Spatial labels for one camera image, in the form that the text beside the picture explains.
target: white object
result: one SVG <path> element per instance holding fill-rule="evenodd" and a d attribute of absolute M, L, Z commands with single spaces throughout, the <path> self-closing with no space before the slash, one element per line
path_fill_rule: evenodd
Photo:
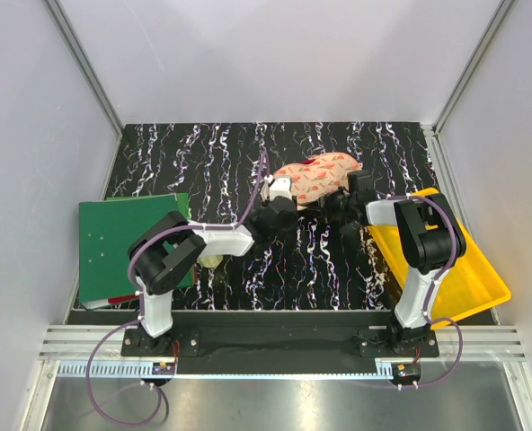
<path fill-rule="evenodd" d="M 395 219 L 395 200 L 376 200 L 366 205 L 368 222 L 374 226 L 398 226 Z"/>
<path fill-rule="evenodd" d="M 140 324 L 150 337 L 156 338 L 163 335 L 173 326 L 173 290 L 164 295 L 149 295 L 146 291 L 144 282 L 137 277 L 138 284 L 143 289 L 144 309 L 142 313 L 144 318 Z"/>
<path fill-rule="evenodd" d="M 439 268 L 423 275 L 416 268 L 408 268 L 408 277 L 406 278 L 402 297 L 394 309 L 395 317 L 403 328 L 419 328 L 428 324 L 428 321 L 424 317 L 423 305 L 432 280 L 438 272 Z M 430 303 L 425 310 L 428 316 L 431 316 L 431 307 L 438 294 L 439 285 L 444 281 L 448 272 L 449 270 L 444 272 L 444 274 L 434 282 L 434 292 L 432 293 Z"/>
<path fill-rule="evenodd" d="M 189 221 L 189 224 L 203 225 L 202 223 Z M 200 254 L 200 258 L 205 256 L 220 256 L 229 254 L 232 256 L 243 256 L 254 244 L 252 234 L 244 226 L 236 229 L 215 231 L 206 229 L 204 231 L 193 231 L 206 243 L 206 247 Z"/>
<path fill-rule="evenodd" d="M 268 188 L 269 200 L 274 200 L 278 196 L 292 200 L 292 179 L 287 176 L 278 177 Z"/>

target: cable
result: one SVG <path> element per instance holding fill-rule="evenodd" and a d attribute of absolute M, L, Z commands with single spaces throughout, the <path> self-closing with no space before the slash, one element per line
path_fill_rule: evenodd
<path fill-rule="evenodd" d="M 416 357 L 413 359 L 412 364 L 418 364 L 420 361 L 420 346 L 416 348 Z"/>
<path fill-rule="evenodd" d="M 454 321 L 453 319 L 450 319 L 449 317 L 440 317 L 440 318 L 436 319 L 435 321 L 431 321 L 429 317 L 426 317 L 426 321 L 428 321 L 428 323 L 430 325 L 434 325 L 434 324 L 440 323 L 442 321 L 449 322 L 454 328 L 456 328 L 457 343 L 458 344 L 457 344 L 456 359 L 454 360 L 452 365 L 449 367 L 449 369 L 443 375 L 438 377 L 437 379 L 432 380 L 431 382 L 421 383 L 420 387 L 422 387 L 422 388 L 429 388 L 431 386 L 435 386 L 438 383 L 442 383 L 442 382 L 446 381 L 448 379 L 448 377 L 450 375 L 452 375 L 452 373 L 454 373 L 454 371 L 456 370 L 458 364 L 460 363 L 460 359 L 462 358 L 462 352 L 464 350 L 464 336 L 462 334 L 462 330 L 460 329 L 460 327 L 456 323 L 456 321 Z"/>
<path fill-rule="evenodd" d="M 130 389 L 136 388 L 138 386 L 144 386 L 144 383 L 143 382 L 134 382 L 134 383 L 131 383 L 131 384 L 127 384 L 126 386 L 123 386 L 122 388 L 120 388 L 116 392 L 114 392 L 106 400 L 99 402 L 98 405 L 100 407 L 104 407 L 107 404 L 110 404 L 111 402 L 116 400 L 122 393 L 124 393 L 126 391 L 129 391 Z M 168 403 L 168 398 L 166 397 L 166 394 L 164 393 L 164 391 L 162 391 L 162 397 L 163 397 L 164 406 L 165 406 L 165 413 L 164 413 L 163 422 L 165 422 L 166 418 L 168 418 L 168 416 L 170 414 L 170 405 Z M 67 404 L 68 407 L 70 407 L 70 404 L 72 404 L 71 400 L 72 400 L 72 396 L 69 396 L 67 398 L 67 400 L 66 400 L 66 404 Z M 85 411 L 83 413 L 75 413 L 71 409 L 69 409 L 69 410 L 70 410 L 70 413 L 77 419 L 82 419 L 82 418 L 87 417 L 88 415 L 96 413 L 96 410 L 94 408 L 89 409 L 89 410 L 87 410 L 87 411 Z"/>
<path fill-rule="evenodd" d="M 197 225 L 197 224 L 196 225 L 188 225 L 188 224 L 186 224 L 184 226 L 176 226 L 176 227 L 174 227 L 172 229 L 167 229 L 167 230 L 159 233 L 158 235 L 154 236 L 149 241 L 147 241 L 142 247 L 140 247 L 137 250 L 137 252 L 134 254 L 134 256 L 132 257 L 132 259 L 130 260 L 129 270 L 128 270 L 128 277 L 129 277 L 130 282 L 133 285 L 135 285 L 140 292 L 142 291 L 142 287 L 138 284 L 138 282 L 136 280 L 136 276 L 135 276 L 135 268 L 136 268 L 137 261 L 140 258 L 140 256 L 149 247 L 151 247 L 154 243 L 160 241 L 161 239 L 165 238 L 166 236 L 168 236 L 168 235 L 170 235 L 172 233 L 185 231 L 185 230 L 190 230 L 190 229 L 191 230 L 205 230 L 205 229 L 208 229 L 208 230 L 233 230 L 233 229 L 241 226 L 244 223 L 246 217 L 250 214 L 250 212 L 252 210 L 252 207 L 253 207 L 253 203 L 256 200 L 256 197 L 258 196 L 258 191 L 260 189 L 260 182 L 262 180 L 262 170 L 264 168 L 264 164 L 266 164 L 267 170 L 269 172 L 270 171 L 270 164 L 268 162 L 268 154 L 265 151 L 261 153 L 260 159 L 258 161 L 258 171 L 257 171 L 257 174 L 256 174 L 256 183 L 254 185 L 253 192 L 252 192 L 252 194 L 250 196 L 250 201 L 248 202 L 248 206 L 244 210 L 244 213 L 243 213 L 242 217 L 240 217 L 240 219 L 237 222 L 232 223 L 232 224 L 208 224 L 206 226 Z M 140 320 L 144 318 L 144 315 L 142 314 L 142 312 L 144 311 L 144 298 L 143 298 L 143 295 L 138 295 L 138 299 L 139 299 L 138 320 L 130 321 L 128 323 L 120 325 L 118 328 L 116 328 L 116 329 L 112 330 L 111 332 L 109 332 L 108 334 L 106 334 L 106 336 L 104 336 L 104 338 L 101 339 L 98 342 L 98 344 L 96 345 L 96 347 L 94 348 L 93 352 L 91 353 L 91 355 L 88 358 L 88 362 L 86 363 L 86 372 L 85 372 L 85 375 L 84 375 L 84 380 L 86 382 L 86 392 L 88 394 L 88 399 L 90 400 L 91 404 L 93 405 L 93 410 L 96 411 L 99 415 L 101 415 L 104 419 L 106 419 L 107 421 L 111 422 L 112 424 L 118 425 L 119 427 L 126 427 L 126 428 L 142 427 L 142 426 L 147 425 L 148 423 L 150 423 L 155 418 L 155 416 L 158 414 L 158 411 L 160 410 L 160 406 L 161 406 L 162 401 L 164 401 L 164 404 L 166 405 L 166 415 L 165 415 L 165 417 L 167 418 L 168 414 L 169 414 L 169 404 L 168 404 L 168 399 L 166 399 L 166 395 L 164 394 L 164 392 L 158 386 L 155 386 L 155 385 L 153 385 L 151 383 L 150 388 L 155 389 L 156 393 L 158 394 L 158 402 L 156 404 L 156 407 L 155 407 L 155 410 L 153 411 L 153 413 L 148 418 L 146 418 L 144 420 L 141 420 L 139 422 L 124 422 L 124 421 L 118 420 L 118 419 L 113 418 L 112 416 L 108 415 L 104 410 L 102 410 L 101 406 L 103 406 L 105 404 L 108 404 L 114 398 L 116 398 L 118 395 L 120 395 L 121 393 L 123 393 L 127 389 L 130 389 L 131 387 L 134 387 L 135 384 L 129 385 L 129 386 L 125 387 L 125 388 L 122 388 L 122 390 L 119 390 L 119 391 L 115 392 L 111 397 L 109 397 L 106 401 L 103 401 L 100 404 L 94 398 L 93 389 L 92 389 L 92 386 L 90 384 L 91 365 L 92 365 L 94 357 L 96 356 L 96 353 L 98 352 L 100 347 L 104 344 L 104 342 L 108 338 L 110 338 L 113 334 L 118 332 L 119 330 L 126 329 L 129 326 L 139 325 L 140 324 Z M 173 376 L 175 376 L 176 367 L 178 365 L 178 353 L 180 352 L 180 343 L 177 342 L 176 346 L 173 344 L 173 350 L 174 350 L 174 358 L 175 358 L 175 361 L 176 361 L 175 364 L 174 364 L 174 370 L 173 370 Z"/>
<path fill-rule="evenodd" d="M 107 414 L 104 410 L 102 410 L 101 405 L 98 404 L 98 402 L 96 402 L 96 399 L 94 398 L 94 394 L 93 394 L 93 389 L 90 384 L 90 369 L 93 363 L 93 359 L 96 356 L 96 353 L 98 352 L 98 350 L 101 348 L 101 346 L 104 344 L 104 342 L 107 339 L 109 339 L 112 335 L 114 335 L 119 330 L 124 330 L 128 326 L 134 326 L 138 324 L 140 324 L 140 321 L 129 321 L 128 323 L 124 323 L 123 325 L 120 325 L 118 328 L 115 328 L 114 330 L 111 330 L 108 334 L 106 334 L 104 338 L 102 338 L 98 342 L 93 352 L 88 357 L 88 362 L 86 363 L 86 372 L 84 374 L 84 381 L 86 382 L 86 393 L 88 394 L 88 399 L 90 400 L 90 403 L 93 405 L 94 410 L 96 410 L 96 412 L 99 415 L 101 415 L 103 418 L 105 418 L 112 424 L 118 425 L 119 427 L 125 427 L 125 428 L 143 427 L 144 425 L 149 424 L 158 414 L 158 410 L 160 410 L 160 405 L 162 404 L 163 398 L 165 398 L 165 394 L 158 386 L 151 384 L 150 388 L 155 389 L 156 392 L 158 393 L 158 402 L 152 414 L 148 418 L 141 420 L 139 422 L 125 422 L 122 420 L 118 420 L 116 418 L 113 418 L 109 414 Z"/>

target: enclosure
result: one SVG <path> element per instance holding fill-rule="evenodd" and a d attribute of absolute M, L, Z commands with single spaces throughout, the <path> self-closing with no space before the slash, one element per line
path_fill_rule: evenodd
<path fill-rule="evenodd" d="M 352 246 L 302 215 L 267 252 L 199 268 L 173 317 L 195 350 L 280 328 L 328 344 L 185 357 L 146 429 L 532 429 L 532 0 L 0 2 L 0 429 L 118 429 L 85 415 L 71 366 L 137 302 L 79 301 L 79 204 L 187 193 L 192 219 L 233 223 L 262 150 L 274 170 L 340 152 L 379 191 L 439 189 L 512 298 L 459 322 L 445 382 L 383 391 L 392 360 L 349 372 L 331 341 L 386 325 L 400 286 L 368 230 Z M 426 381 L 459 344 L 435 332 Z M 100 400 L 136 380 L 102 377 Z M 155 404 L 136 388 L 107 409 Z"/>

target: black mount bracket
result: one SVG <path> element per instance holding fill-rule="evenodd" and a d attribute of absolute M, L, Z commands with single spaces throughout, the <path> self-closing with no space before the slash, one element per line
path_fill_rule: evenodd
<path fill-rule="evenodd" d="M 170 330 L 155 339 L 150 337 L 142 325 L 124 332 L 121 356 L 174 356 L 173 342 L 178 341 L 180 357 L 195 357 L 200 348 L 200 330 L 183 328 Z"/>
<path fill-rule="evenodd" d="M 114 314 L 123 316 L 123 320 L 112 320 L 120 318 L 108 316 L 109 324 L 136 319 L 134 313 Z M 96 319 L 93 313 L 80 315 Z M 148 346 L 152 340 L 146 337 L 142 341 L 140 334 L 138 340 L 134 340 L 130 334 L 135 330 L 128 330 L 120 344 L 123 356 L 167 358 L 173 356 L 171 343 L 173 337 L 177 338 L 181 345 L 178 374 L 374 373 L 377 370 L 376 357 L 400 357 L 400 360 L 392 361 L 396 363 L 407 363 L 415 357 L 414 350 L 404 353 L 400 350 L 403 355 L 396 355 L 386 344 L 376 346 L 376 353 L 370 351 L 374 347 L 371 343 L 362 346 L 364 339 L 384 339 L 391 319 L 389 311 L 255 313 L 177 310 L 173 312 L 173 328 L 166 345 Z M 428 353 L 429 342 L 420 346 L 422 357 L 438 355 L 437 351 Z"/>
<path fill-rule="evenodd" d="M 359 353 L 362 357 L 415 357 L 416 348 L 420 348 L 421 357 L 439 357 L 438 341 L 433 330 L 429 330 L 423 338 L 412 342 L 402 342 L 392 345 L 389 330 L 359 330 Z"/>

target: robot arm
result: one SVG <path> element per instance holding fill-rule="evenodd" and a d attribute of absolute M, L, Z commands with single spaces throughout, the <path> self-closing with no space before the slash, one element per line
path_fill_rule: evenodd
<path fill-rule="evenodd" d="M 394 307 L 390 325 L 390 344 L 397 345 L 421 339 L 430 329 L 431 308 L 439 286 L 450 269 L 439 271 L 448 263 L 451 254 L 451 235 L 457 242 L 456 257 L 466 253 L 466 238 L 459 227 L 449 203 L 441 193 L 429 195 L 429 201 L 440 207 L 454 231 L 444 225 L 441 215 L 423 201 L 413 199 L 381 199 L 373 188 L 369 172 L 357 171 L 348 174 L 349 191 L 339 190 L 319 202 L 326 216 L 346 213 L 362 225 L 392 225 L 398 228 L 403 255 L 409 270 L 402 297 Z M 428 297 L 430 287 L 433 290 Z"/>
<path fill-rule="evenodd" d="M 147 335 L 160 337 L 173 326 L 173 290 L 186 277 L 197 260 L 207 256 L 243 256 L 268 246 L 278 233 L 295 229 L 297 205 L 290 192 L 290 178 L 270 182 L 269 199 L 249 215 L 244 224 L 221 226 L 220 230 L 186 220 L 180 212 L 168 213 L 129 248 L 129 256 L 147 241 L 174 227 L 192 229 L 170 234 L 147 248 L 136 264 L 137 282 L 142 288 L 142 327 Z"/>

